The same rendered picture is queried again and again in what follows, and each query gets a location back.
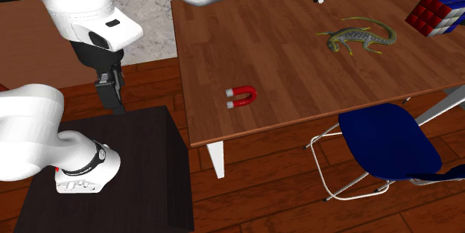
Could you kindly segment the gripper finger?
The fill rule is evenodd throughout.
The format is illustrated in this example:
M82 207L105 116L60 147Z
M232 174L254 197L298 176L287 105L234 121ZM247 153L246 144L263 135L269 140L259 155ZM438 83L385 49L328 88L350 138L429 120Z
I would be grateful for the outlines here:
M121 87L118 78L112 72L102 74L100 79L95 81L95 89L105 109L118 109L121 106Z
M121 88L122 86L124 86L124 78L121 72L121 63L116 63L113 66L113 75L114 75L114 80L115 80L115 90L116 90L116 94L118 96L118 102L119 102L118 108L114 109L113 113L115 115L120 115L126 112L124 108L124 104L122 102L122 98L121 98Z

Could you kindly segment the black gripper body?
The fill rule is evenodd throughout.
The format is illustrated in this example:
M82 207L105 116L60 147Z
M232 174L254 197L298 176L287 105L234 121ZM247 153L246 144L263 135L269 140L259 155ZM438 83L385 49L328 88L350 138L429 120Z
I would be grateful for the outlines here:
M94 45L88 45L83 42L70 42L77 58L85 65L96 70L98 76L106 74L116 68L121 72L121 60L124 56L124 50L116 52L108 51Z

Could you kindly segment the dark robot stand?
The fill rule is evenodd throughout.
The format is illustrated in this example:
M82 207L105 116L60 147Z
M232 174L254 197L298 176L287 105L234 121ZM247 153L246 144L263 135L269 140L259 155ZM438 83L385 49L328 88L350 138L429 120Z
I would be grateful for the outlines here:
M33 177L13 233L194 231L189 155L166 106L63 122L121 157L97 194L59 194L54 169Z

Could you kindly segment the red horseshoe magnet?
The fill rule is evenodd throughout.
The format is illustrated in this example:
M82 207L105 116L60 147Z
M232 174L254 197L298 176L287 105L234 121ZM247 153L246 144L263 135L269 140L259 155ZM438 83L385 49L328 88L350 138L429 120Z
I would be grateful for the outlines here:
M239 87L227 89L225 93L228 98L231 98L237 95L248 94L246 98L227 101L226 105L228 109L233 109L233 108L240 107L240 106L246 106L254 102L257 96L256 90L252 86L239 86Z

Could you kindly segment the wooden table with white legs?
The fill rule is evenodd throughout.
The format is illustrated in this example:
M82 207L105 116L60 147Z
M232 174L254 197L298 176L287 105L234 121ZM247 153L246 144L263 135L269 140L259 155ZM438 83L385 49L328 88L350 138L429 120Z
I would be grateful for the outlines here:
M193 7L171 2L189 143L207 146L224 176L225 141L453 86L465 86L465 27L425 37L406 21L419 0L225 0ZM326 46L342 28L366 28L392 45L381 54L347 42ZM227 89L252 86L254 102L228 109Z

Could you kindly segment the green spotted lizard toy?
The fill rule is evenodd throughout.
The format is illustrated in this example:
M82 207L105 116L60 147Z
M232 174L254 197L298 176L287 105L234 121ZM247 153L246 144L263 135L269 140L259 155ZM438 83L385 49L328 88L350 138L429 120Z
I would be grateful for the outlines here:
M368 22L375 23L381 27L383 27L387 33L388 38L383 38L371 31L369 31L370 27L366 28L342 28L336 32L320 32L317 35L329 35L329 38L326 41L326 46L329 50L334 52L339 52L339 45L341 43L349 52L349 55L353 55L351 47L348 46L347 42L360 42L362 44L362 48L365 51L371 51L373 53L381 54L381 51L375 51L370 48L371 44L380 44L380 45L392 45L396 42L397 35L396 31L391 28L390 26L386 25L383 22L377 21L375 19L370 19L367 17L349 17L346 20L350 19L361 19Z

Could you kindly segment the red blue white puzzle cube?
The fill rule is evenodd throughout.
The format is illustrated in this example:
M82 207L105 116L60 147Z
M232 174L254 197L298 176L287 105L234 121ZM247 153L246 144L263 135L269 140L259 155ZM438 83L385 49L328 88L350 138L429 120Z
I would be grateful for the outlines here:
M465 0L420 0L405 21L426 37L451 33L465 26Z

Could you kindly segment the blue chair with metal frame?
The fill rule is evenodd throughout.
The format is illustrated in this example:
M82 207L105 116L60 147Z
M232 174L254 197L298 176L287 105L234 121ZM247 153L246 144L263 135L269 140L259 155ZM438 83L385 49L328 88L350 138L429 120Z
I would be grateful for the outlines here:
M443 164L440 155L413 116L396 104L383 103L341 113L338 123L313 137L307 148L312 150L318 139L331 136L336 127L341 128L339 134L364 173L340 190L329 192L325 201L341 200L339 193L367 175L386 181L370 196L385 193L396 181L430 185L465 179L465 164L439 172Z

